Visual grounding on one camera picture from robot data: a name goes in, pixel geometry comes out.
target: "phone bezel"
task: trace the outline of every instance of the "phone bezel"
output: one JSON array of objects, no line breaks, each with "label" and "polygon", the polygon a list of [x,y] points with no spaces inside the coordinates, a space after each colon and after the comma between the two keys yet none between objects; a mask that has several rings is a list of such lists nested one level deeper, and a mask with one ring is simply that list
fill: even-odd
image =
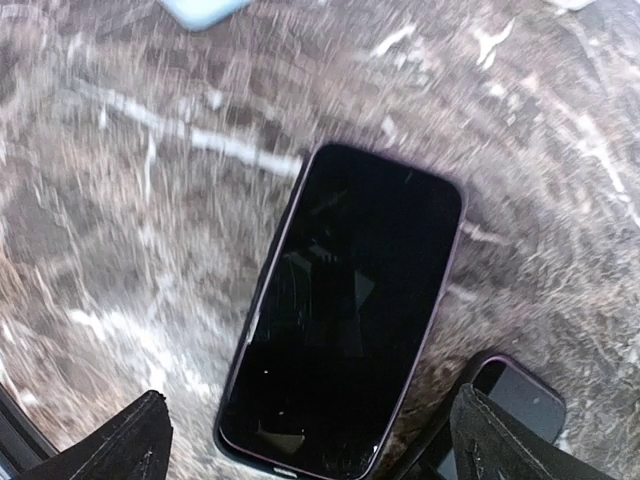
[{"label": "phone bezel", "polygon": [[[400,407],[406,397],[407,394],[407,390],[409,387],[409,384],[411,382],[411,379],[413,378],[413,375],[415,373],[415,369],[418,363],[418,359],[420,358],[420,355],[424,349],[425,346],[425,342],[427,337],[429,336],[429,333],[431,331],[431,328],[433,326],[433,319],[435,317],[435,314],[438,310],[438,306],[440,304],[440,301],[442,300],[442,297],[444,296],[444,292],[445,292],[445,285],[447,283],[447,279],[449,278],[449,274],[451,271],[451,267],[452,267],[452,263],[453,263],[453,258],[454,258],[454,254],[456,251],[456,247],[458,245],[459,242],[459,238],[460,238],[460,224],[464,219],[464,215],[466,212],[466,208],[467,208],[467,199],[465,197],[465,195],[463,194],[463,191],[460,189],[460,187],[457,185],[457,183],[455,181],[453,181],[451,178],[447,177],[446,175],[442,175],[439,173],[435,173],[433,171],[431,171],[430,169],[427,168],[418,168],[415,165],[411,165],[409,163],[406,162],[402,162],[402,161],[398,161],[397,159],[392,159],[389,158],[386,155],[381,155],[379,153],[376,152],[372,152],[366,149],[362,149],[359,148],[357,146],[353,146],[353,145],[346,145],[346,144],[342,144],[342,143],[328,143],[328,144],[324,144],[322,146],[320,146],[315,153],[311,156],[310,159],[307,159],[304,164],[303,164],[303,168],[300,172],[300,174],[298,175],[298,178],[296,179],[296,182],[294,184],[293,187],[293,192],[291,194],[291,197],[289,198],[289,201],[287,203],[287,206],[285,207],[285,211],[282,215],[282,218],[278,224],[278,227],[276,229],[276,233],[274,234],[273,240],[271,242],[271,245],[269,247],[269,251],[268,251],[268,255],[267,255],[267,260],[265,261],[265,264],[260,272],[260,275],[258,277],[258,282],[257,282],[257,286],[255,289],[255,293],[253,296],[253,299],[251,301],[251,305],[249,308],[249,313],[247,314],[247,320],[245,321],[245,324],[243,326],[243,330],[240,336],[240,339],[238,341],[238,347],[236,348],[236,352],[234,354],[234,358],[233,358],[233,362],[231,364],[230,370],[229,370],[229,374],[227,376],[227,380],[225,383],[225,388],[222,394],[222,397],[220,399],[220,404],[218,406],[218,411],[216,413],[216,418],[215,418],[215,422],[214,422],[214,432],[213,432],[213,438],[214,438],[214,443],[215,445],[218,447],[218,449],[224,453],[226,456],[228,456],[229,458],[231,458],[232,460],[235,460],[237,462],[243,463],[245,465],[249,465],[253,468],[256,468],[258,470],[262,470],[264,472],[270,473],[272,475],[277,475],[283,478],[311,478],[311,479],[322,479],[322,480],[337,480],[337,479],[333,479],[330,477],[322,477],[310,472],[305,472],[303,470],[299,470],[299,469],[295,469],[292,468],[288,465],[284,465],[281,464],[275,460],[271,460],[269,458],[265,458],[262,456],[259,456],[257,454],[250,454],[247,452],[242,451],[241,449],[235,447],[234,445],[232,445],[230,442],[228,442],[225,438],[224,438],[224,434],[222,433],[221,429],[220,429],[220,412],[222,412],[228,402],[228,397],[229,394],[233,388],[233,385],[235,383],[236,377],[238,375],[238,371],[239,371],[239,367],[240,367],[240,363],[242,362],[242,358],[244,358],[244,354],[245,354],[245,350],[247,348],[248,342],[247,339],[250,335],[251,330],[254,328],[255,323],[257,322],[258,319],[258,314],[259,314],[259,308],[262,304],[262,301],[264,299],[264,296],[266,294],[267,291],[267,286],[272,278],[272,275],[274,273],[275,270],[275,266],[277,263],[277,260],[280,256],[280,253],[282,251],[282,247],[284,244],[284,239],[286,237],[287,232],[289,231],[289,228],[291,226],[291,222],[293,219],[293,216],[295,214],[296,208],[299,204],[300,201],[300,197],[301,194],[304,190],[304,187],[306,185],[307,179],[309,177],[309,172],[311,170],[311,167],[313,166],[316,158],[318,158],[318,155],[320,154],[320,152],[322,152],[324,149],[326,148],[347,148],[347,149],[354,149],[354,150],[358,150],[358,151],[362,151],[365,152],[367,154],[371,154],[371,155],[375,155],[378,156],[382,159],[388,160],[388,161],[392,161],[394,163],[398,163],[400,165],[406,166],[408,168],[412,168],[412,169],[419,169],[421,171],[424,171],[434,177],[439,178],[440,180],[443,180],[447,183],[449,183],[451,186],[453,186],[453,188],[455,189],[458,197],[460,198],[460,212],[459,212],[459,216],[457,219],[457,225],[458,228],[456,229],[456,233],[455,236],[453,238],[452,241],[452,245],[451,245],[451,250],[449,253],[449,258],[447,261],[447,267],[445,269],[444,275],[443,275],[443,279],[442,282],[440,284],[440,289],[438,292],[438,296],[436,298],[436,301],[434,303],[433,306],[433,310],[431,312],[431,316],[429,318],[429,323],[427,325],[427,329],[425,331],[425,334],[422,338],[420,347],[418,349],[418,352],[416,354],[416,358],[414,360],[414,363],[409,371],[409,375],[407,378],[407,382],[405,383],[405,385],[402,388],[398,403],[396,404],[391,418],[389,420],[389,423],[387,425],[387,428],[385,429],[385,433],[382,436],[382,440],[381,440],[381,444],[384,444],[386,442],[386,440],[388,439],[389,433],[391,431],[391,427],[393,425],[393,422],[395,421],[395,419],[397,418],[398,412],[400,410]],[[369,463],[369,466],[367,467],[366,471],[358,478],[354,479],[354,480],[361,480],[362,478],[366,477],[367,475],[369,475],[369,473],[371,472],[371,470],[375,467],[375,465],[377,464],[377,462],[380,459],[380,454],[382,452],[382,448],[379,448],[377,450],[377,452],[372,456],[371,462]],[[290,472],[291,475],[288,476],[286,475],[285,472]]]},{"label": "phone bezel", "polygon": [[[434,414],[431,416],[427,425],[420,431],[418,436],[411,442],[409,447],[405,450],[398,461],[393,465],[386,480],[400,480],[413,468],[413,466],[420,460],[429,444],[433,441],[435,436],[440,432],[444,425],[449,421],[449,413],[453,406],[453,401],[460,390],[460,387],[466,383],[473,383],[476,377],[482,372],[482,369],[491,362],[502,362],[507,367],[512,368],[529,382],[539,387],[552,397],[556,402],[562,406],[563,417],[562,424],[566,421],[567,406],[562,396],[544,380],[542,380],[535,373],[531,372],[517,360],[506,353],[501,353],[496,349],[483,350],[476,353],[466,366],[463,368],[460,376],[456,379],[451,389],[447,392],[444,400],[438,405]],[[440,476],[434,477],[434,480],[442,478]]]}]

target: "smartphone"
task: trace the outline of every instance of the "smartphone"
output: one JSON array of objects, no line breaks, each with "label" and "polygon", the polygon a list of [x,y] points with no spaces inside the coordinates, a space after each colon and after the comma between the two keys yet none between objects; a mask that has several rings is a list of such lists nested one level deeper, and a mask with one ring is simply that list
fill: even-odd
[{"label": "smartphone", "polygon": [[429,331],[463,214],[454,184],[346,145],[305,166],[273,240],[214,426],[288,478],[373,467]]},{"label": "smartphone", "polygon": [[386,480],[457,480],[449,412],[465,383],[471,383],[543,440],[553,442],[558,437],[566,415],[562,397],[508,355],[484,351],[471,359]]}]

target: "marble countertop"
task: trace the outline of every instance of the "marble countertop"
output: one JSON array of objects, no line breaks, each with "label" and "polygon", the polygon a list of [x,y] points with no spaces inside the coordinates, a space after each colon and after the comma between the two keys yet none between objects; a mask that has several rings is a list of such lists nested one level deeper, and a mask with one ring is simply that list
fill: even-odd
[{"label": "marble countertop", "polygon": [[640,4],[0,0],[0,378],[65,448],[164,392],[172,479],[255,478],[216,405],[302,158],[343,140],[469,197],[387,446],[495,346],[565,397],[560,446],[640,477]]}]

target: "cracked phone screen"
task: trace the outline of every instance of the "cracked phone screen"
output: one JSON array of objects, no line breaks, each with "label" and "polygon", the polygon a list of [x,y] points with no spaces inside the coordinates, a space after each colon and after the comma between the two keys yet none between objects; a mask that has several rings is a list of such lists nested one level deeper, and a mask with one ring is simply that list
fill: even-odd
[{"label": "cracked phone screen", "polygon": [[318,152],[220,413],[230,446],[316,477],[368,472],[461,209],[456,188],[427,172],[350,147]]}]

